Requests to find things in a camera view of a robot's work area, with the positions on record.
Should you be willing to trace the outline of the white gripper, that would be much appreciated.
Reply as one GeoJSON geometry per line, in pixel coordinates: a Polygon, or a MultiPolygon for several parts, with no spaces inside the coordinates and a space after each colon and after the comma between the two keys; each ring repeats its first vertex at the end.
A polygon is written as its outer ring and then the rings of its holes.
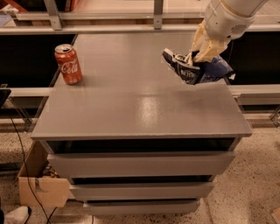
{"type": "Polygon", "coordinates": [[[195,63],[211,62],[228,48],[228,39],[238,39],[253,23],[256,0],[210,0],[205,10],[205,23],[195,32],[192,58],[195,63]]]}

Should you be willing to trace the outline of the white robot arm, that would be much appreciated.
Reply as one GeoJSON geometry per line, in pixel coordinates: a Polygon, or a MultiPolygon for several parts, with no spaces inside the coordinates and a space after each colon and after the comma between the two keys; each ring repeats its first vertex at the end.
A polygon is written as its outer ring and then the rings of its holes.
{"type": "Polygon", "coordinates": [[[211,62],[253,24],[268,0],[210,0],[192,43],[195,63],[211,62]]]}

